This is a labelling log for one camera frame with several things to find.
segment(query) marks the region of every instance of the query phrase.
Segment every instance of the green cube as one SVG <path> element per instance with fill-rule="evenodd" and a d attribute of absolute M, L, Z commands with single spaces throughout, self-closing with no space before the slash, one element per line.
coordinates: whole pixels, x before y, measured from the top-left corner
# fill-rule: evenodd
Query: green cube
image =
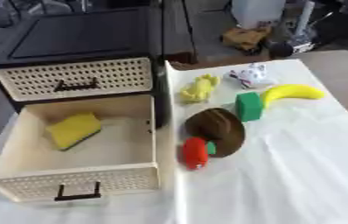
<path fill-rule="evenodd" d="M 258 120 L 262 114 L 262 101 L 260 96 L 255 93 L 237 94 L 235 99 L 235 109 L 237 116 L 242 122 Z"/>

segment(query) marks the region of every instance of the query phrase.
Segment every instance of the toy banana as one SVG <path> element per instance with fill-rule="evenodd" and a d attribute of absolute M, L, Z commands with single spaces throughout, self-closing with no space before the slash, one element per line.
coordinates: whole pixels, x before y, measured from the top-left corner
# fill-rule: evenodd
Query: toy banana
<path fill-rule="evenodd" d="M 286 84 L 272 87 L 261 95 L 264 108 L 266 109 L 270 102 L 280 98 L 303 98 L 303 99 L 320 99 L 325 93 L 317 88 L 299 85 Z"/>

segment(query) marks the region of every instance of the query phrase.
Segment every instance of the white plush toy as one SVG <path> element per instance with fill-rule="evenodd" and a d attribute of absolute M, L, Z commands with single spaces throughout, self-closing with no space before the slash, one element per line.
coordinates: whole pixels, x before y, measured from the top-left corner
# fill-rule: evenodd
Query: white plush toy
<path fill-rule="evenodd" d="M 240 81 L 243 88 L 264 88 L 275 82 L 267 76 L 267 68 L 265 65 L 251 64 L 247 69 L 236 73 L 230 71 L 229 76 Z"/>

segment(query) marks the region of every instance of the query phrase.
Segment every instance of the open wooden box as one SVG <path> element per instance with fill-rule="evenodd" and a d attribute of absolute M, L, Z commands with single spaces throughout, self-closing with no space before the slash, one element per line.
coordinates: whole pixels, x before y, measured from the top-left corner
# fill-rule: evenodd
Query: open wooden box
<path fill-rule="evenodd" d="M 45 127 L 82 112 L 101 120 L 101 132 L 56 150 Z M 0 156 L 0 192 L 31 201 L 157 189 L 154 117 L 150 94 L 26 106 Z"/>

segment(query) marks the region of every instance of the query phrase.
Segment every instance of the box handle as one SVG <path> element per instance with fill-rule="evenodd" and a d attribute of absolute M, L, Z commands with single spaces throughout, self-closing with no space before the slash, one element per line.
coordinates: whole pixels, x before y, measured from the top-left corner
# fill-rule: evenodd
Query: box handle
<path fill-rule="evenodd" d="M 94 193 L 88 194 L 76 194 L 76 195 L 68 195 L 64 196 L 64 185 L 59 186 L 59 193 L 57 197 L 54 198 L 54 201 L 64 201 L 64 200 L 87 200 L 87 199 L 97 199 L 101 197 L 101 193 L 99 192 L 101 188 L 101 182 L 95 182 Z"/>
<path fill-rule="evenodd" d="M 63 80 L 59 80 L 59 83 L 57 83 L 57 86 L 54 88 L 54 92 L 68 91 L 68 90 L 81 90 L 81 89 L 89 89 L 89 88 L 97 88 L 97 87 L 98 87 L 98 81 L 96 80 L 96 77 L 93 77 L 93 79 L 91 79 L 90 83 L 88 84 L 79 84 L 79 85 L 72 85 L 72 86 L 67 86 L 67 84 Z"/>

